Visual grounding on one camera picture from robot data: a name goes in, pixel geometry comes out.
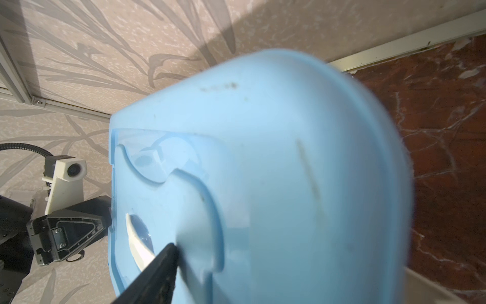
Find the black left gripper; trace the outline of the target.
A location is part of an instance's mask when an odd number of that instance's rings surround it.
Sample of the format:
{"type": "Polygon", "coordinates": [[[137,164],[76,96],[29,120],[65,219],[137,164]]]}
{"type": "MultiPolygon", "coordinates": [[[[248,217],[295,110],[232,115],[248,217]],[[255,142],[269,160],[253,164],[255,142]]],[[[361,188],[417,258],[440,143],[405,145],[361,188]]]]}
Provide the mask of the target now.
{"type": "Polygon", "coordinates": [[[108,235],[111,198],[99,196],[33,217],[33,209],[1,197],[1,272],[28,274],[32,262],[63,262],[108,235]]]}

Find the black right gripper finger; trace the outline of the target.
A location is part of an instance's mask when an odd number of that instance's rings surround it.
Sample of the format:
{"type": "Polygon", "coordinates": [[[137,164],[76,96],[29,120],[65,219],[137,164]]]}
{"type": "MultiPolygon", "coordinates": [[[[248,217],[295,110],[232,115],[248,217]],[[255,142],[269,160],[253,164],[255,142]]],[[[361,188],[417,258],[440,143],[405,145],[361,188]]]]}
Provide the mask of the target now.
{"type": "Polygon", "coordinates": [[[114,304],[172,302],[177,277],[179,250],[169,243],[116,299],[114,304]]]}

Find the blue plastic bin lid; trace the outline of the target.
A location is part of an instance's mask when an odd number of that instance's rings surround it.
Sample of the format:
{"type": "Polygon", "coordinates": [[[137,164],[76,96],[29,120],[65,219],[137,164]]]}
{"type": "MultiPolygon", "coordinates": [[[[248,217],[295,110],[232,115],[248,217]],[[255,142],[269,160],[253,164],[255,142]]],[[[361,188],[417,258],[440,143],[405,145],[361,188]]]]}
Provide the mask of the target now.
{"type": "Polygon", "coordinates": [[[112,115],[118,298],[169,243],[171,303],[402,303],[411,161],[360,82],[308,54],[227,61],[112,115]]]}

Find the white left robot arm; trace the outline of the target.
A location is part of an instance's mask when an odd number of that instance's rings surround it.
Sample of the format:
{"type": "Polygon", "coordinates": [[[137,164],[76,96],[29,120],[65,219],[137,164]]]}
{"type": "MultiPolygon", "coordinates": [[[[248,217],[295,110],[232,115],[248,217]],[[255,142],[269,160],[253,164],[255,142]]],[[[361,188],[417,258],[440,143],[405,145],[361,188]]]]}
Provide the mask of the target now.
{"type": "Polygon", "coordinates": [[[83,179],[87,163],[81,158],[53,155],[27,143],[3,143],[1,150],[25,150],[44,157],[48,192],[44,215],[33,208],[1,197],[1,303],[11,303],[32,263],[83,259],[85,248],[108,234],[112,224],[111,198],[85,200],[83,179]]]}

